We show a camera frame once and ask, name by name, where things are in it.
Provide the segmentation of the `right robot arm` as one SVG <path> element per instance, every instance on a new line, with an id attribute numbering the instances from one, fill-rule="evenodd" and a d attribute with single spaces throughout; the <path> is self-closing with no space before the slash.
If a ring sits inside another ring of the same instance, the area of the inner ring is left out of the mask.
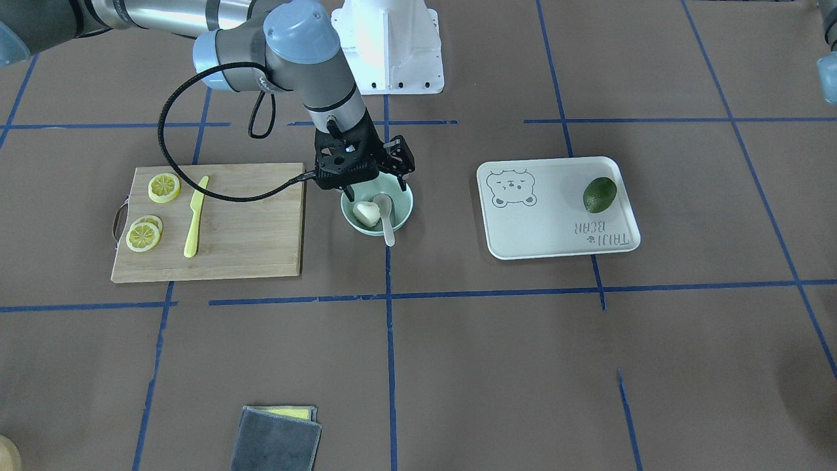
<path id="1" fill-rule="evenodd" d="M 2 66 L 69 40 L 117 29 L 192 39 L 196 75 L 165 102 L 158 141 L 173 102 L 193 84 L 261 96 L 295 92 L 316 126 L 314 180 L 342 190 L 379 176 L 383 142 L 348 65 L 332 19 L 318 1 L 3 1 Z"/>

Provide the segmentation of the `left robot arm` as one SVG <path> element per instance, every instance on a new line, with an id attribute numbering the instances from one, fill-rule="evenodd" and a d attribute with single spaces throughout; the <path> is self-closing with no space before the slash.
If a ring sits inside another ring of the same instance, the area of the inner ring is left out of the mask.
<path id="1" fill-rule="evenodd" d="M 817 61 L 820 87 L 827 104 L 836 105 L 836 1 L 817 1 L 829 51 Z"/>

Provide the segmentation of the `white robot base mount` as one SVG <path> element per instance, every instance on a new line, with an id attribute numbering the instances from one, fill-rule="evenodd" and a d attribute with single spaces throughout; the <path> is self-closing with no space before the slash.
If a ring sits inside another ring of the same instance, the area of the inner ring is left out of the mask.
<path id="1" fill-rule="evenodd" d="M 362 95 L 445 89 L 439 16 L 424 1 L 345 1 L 331 21 Z"/>

